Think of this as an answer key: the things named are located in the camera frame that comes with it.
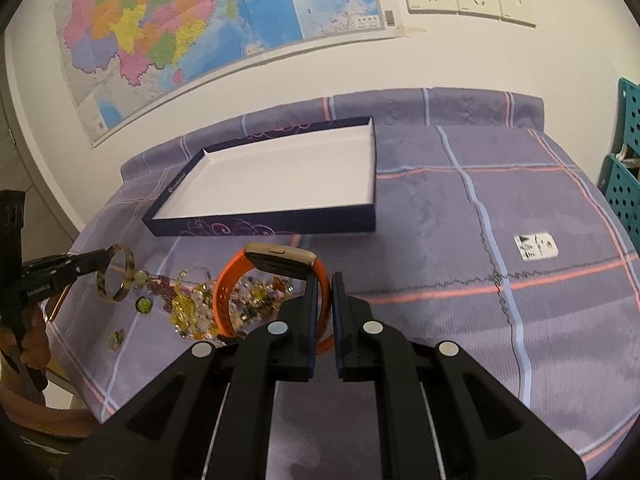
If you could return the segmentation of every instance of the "wall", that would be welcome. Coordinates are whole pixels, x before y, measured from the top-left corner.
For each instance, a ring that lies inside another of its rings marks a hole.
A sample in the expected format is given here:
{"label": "wall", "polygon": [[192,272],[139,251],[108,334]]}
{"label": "wall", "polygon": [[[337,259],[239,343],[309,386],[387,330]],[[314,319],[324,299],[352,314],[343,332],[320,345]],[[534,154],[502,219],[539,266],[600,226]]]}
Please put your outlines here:
{"label": "wall", "polygon": [[8,75],[34,158],[79,228],[120,186],[120,165],[150,146],[245,112],[367,89],[453,86],[540,96],[547,132],[595,180],[612,143],[618,78],[640,81],[640,28],[622,0],[534,0],[538,28],[406,13],[412,32],[404,38],[333,47],[226,76],[93,150],[60,68],[54,1],[21,5],[6,32]]}

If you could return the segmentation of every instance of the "smartwatch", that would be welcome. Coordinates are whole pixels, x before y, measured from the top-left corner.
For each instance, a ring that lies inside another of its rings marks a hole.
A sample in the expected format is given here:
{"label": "smartwatch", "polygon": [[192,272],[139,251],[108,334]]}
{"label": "smartwatch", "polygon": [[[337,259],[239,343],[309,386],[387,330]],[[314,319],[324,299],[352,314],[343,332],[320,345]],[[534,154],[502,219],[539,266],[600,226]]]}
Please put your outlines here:
{"label": "smartwatch", "polygon": [[[223,336],[238,336],[229,317],[229,299],[238,280],[249,270],[258,269],[278,276],[286,276],[306,281],[312,272],[318,277],[322,303],[316,342],[320,341],[329,321],[331,307],[331,287],[324,265],[314,253],[296,247],[266,243],[250,243],[244,246],[222,269],[213,289],[213,314]],[[316,346],[316,352],[330,348],[333,338],[322,341]]]}

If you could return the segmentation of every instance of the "colorful map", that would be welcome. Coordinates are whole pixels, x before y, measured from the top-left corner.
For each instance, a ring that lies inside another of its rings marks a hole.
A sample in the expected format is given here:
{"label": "colorful map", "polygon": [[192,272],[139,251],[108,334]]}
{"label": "colorful map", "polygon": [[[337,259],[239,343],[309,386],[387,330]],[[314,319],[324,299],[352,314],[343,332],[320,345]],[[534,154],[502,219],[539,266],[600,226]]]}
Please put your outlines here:
{"label": "colorful map", "polygon": [[284,45],[381,30],[378,0],[60,0],[62,64],[92,143],[159,98]]}

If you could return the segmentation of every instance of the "white card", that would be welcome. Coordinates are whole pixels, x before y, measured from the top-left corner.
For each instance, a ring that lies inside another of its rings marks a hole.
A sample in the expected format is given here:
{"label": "white card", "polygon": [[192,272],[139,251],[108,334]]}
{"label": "white card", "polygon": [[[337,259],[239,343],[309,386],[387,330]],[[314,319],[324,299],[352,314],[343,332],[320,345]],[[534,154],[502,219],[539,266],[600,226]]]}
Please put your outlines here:
{"label": "white card", "polygon": [[525,262],[558,257],[558,246],[549,233],[514,236],[520,256]]}

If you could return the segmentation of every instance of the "box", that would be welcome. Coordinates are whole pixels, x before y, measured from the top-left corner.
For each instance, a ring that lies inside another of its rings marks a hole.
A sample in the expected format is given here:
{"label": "box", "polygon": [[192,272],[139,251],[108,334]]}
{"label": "box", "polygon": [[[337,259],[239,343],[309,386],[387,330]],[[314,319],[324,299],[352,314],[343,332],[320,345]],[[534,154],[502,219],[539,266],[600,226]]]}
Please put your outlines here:
{"label": "box", "polygon": [[373,119],[304,124],[195,155],[143,216],[155,236],[373,232]]}

